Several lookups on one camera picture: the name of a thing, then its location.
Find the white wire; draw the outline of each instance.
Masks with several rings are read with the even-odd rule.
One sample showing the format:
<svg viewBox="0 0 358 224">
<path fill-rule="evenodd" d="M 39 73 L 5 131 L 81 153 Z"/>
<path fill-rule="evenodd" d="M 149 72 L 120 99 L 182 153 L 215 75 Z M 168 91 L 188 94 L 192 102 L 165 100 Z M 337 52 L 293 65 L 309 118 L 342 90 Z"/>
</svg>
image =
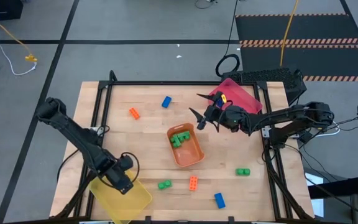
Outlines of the white wire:
<svg viewBox="0 0 358 224">
<path fill-rule="evenodd" d="M 26 71 L 26 72 L 23 72 L 23 73 L 16 73 L 16 72 L 13 70 L 13 66 L 12 66 L 11 59 L 9 59 L 9 57 L 5 54 L 5 51 L 4 51 L 4 49 L 2 48 L 1 44 L 0 44 L 0 48 L 1 48 L 1 51 L 2 51 L 2 53 L 4 54 L 4 56 L 6 57 L 7 61 L 9 62 L 9 65 L 11 66 L 11 71 L 12 71 L 13 75 L 17 75 L 17 76 L 19 76 L 19 75 L 25 75 L 25 74 L 27 74 L 27 73 L 29 73 L 29 72 L 35 70 L 35 68 L 36 68 L 36 66 L 37 66 L 37 62 L 34 62 L 34 66 L 33 66 L 30 70 L 28 70 L 28 71 Z"/>
<path fill-rule="evenodd" d="M 339 128 L 339 125 L 337 125 L 337 124 L 335 123 L 335 121 L 333 121 L 333 123 L 335 124 L 335 129 L 337 129 L 336 132 L 334 132 L 334 133 L 327 133 L 327 134 L 319 134 L 319 135 L 317 135 L 316 137 L 333 136 L 333 135 L 336 135 L 336 134 L 340 133 L 340 132 L 341 132 L 341 129 Z"/>
</svg>

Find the green lego block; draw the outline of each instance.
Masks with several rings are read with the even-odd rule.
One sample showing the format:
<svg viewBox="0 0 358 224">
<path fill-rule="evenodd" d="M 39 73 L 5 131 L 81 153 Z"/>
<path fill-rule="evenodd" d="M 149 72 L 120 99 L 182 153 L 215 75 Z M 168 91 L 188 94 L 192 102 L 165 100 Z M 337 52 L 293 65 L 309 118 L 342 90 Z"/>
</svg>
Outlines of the green lego block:
<svg viewBox="0 0 358 224">
<path fill-rule="evenodd" d="M 177 134 L 174 134 L 173 135 L 173 138 L 175 140 L 175 143 L 173 143 L 173 147 L 180 147 L 181 146 L 181 143 L 180 143 L 180 140 L 178 138 L 178 135 Z"/>
<path fill-rule="evenodd" d="M 241 169 L 241 168 L 236 169 L 236 175 L 249 176 L 250 174 L 251 174 L 250 169 Z"/>
<path fill-rule="evenodd" d="M 158 183 L 158 189 L 163 190 L 172 186 L 171 180 L 166 180 Z"/>
<path fill-rule="evenodd" d="M 178 134 L 178 137 L 185 137 L 185 136 L 189 136 L 190 135 L 190 132 L 189 131 L 185 131 L 185 132 L 182 132 L 182 133 L 179 133 Z"/>
</svg>

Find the yellow bin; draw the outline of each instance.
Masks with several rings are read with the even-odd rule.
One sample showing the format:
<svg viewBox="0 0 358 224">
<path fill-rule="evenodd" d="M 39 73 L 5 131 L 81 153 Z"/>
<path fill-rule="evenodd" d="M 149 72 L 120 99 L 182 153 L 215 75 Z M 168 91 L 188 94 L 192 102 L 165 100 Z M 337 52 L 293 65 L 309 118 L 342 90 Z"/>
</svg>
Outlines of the yellow bin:
<svg viewBox="0 0 358 224">
<path fill-rule="evenodd" d="M 130 179 L 135 177 L 129 170 L 126 174 Z M 115 224 L 128 224 L 152 201 L 152 196 L 138 180 L 135 180 L 134 187 L 124 195 L 98 178 L 91 181 L 89 189 Z"/>
</svg>

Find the orange block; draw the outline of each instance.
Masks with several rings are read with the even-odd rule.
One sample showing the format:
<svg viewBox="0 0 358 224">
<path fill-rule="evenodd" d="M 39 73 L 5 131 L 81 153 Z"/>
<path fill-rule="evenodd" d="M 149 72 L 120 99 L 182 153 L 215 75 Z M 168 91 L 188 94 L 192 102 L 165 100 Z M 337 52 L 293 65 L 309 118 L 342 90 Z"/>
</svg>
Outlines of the orange block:
<svg viewBox="0 0 358 224">
<path fill-rule="evenodd" d="M 198 178 L 196 176 L 190 177 L 189 190 L 197 190 L 197 180 L 198 180 Z"/>
<path fill-rule="evenodd" d="M 135 108 L 131 108 L 129 110 L 129 112 L 131 113 L 131 115 L 135 118 L 135 119 L 139 119 L 140 116 L 139 116 L 139 113 L 135 110 Z"/>
</svg>

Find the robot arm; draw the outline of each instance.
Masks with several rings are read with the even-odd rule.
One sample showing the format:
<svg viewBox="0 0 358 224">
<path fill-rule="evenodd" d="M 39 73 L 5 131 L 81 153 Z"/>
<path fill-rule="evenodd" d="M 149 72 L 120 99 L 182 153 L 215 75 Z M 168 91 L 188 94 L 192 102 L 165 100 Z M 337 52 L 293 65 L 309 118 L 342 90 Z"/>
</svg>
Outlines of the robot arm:
<svg viewBox="0 0 358 224">
<path fill-rule="evenodd" d="M 279 148 L 283 148 L 283 143 L 290 136 L 308 128 L 326 128 L 333 123 L 334 119 L 334 114 L 330 111 L 329 106 L 320 102 L 294 105 L 266 114 L 249 114 L 243 108 L 236 105 L 229 105 L 223 110 L 223 105 L 220 102 L 223 93 L 220 91 L 214 95 L 199 94 L 199 96 L 213 102 L 212 105 L 207 107 L 204 115 L 190 108 L 197 118 L 197 129 L 199 130 L 204 129 L 206 122 L 210 122 L 217 127 L 217 130 L 218 125 L 215 123 L 230 129 L 232 132 L 241 130 L 251 135 L 254 131 L 259 131 L 266 126 L 292 121 L 292 123 L 282 128 L 272 128 L 269 131 L 271 144 Z"/>
<path fill-rule="evenodd" d="M 125 194 L 133 187 L 132 181 L 125 171 L 133 166 L 132 159 L 127 155 L 114 157 L 109 151 L 99 147 L 99 136 L 96 131 L 81 128 L 66 115 L 66 106 L 59 99 L 47 98 L 37 108 L 39 121 L 51 125 L 60 131 L 82 153 L 84 163 L 95 177 L 106 176 L 113 187 Z"/>
</svg>

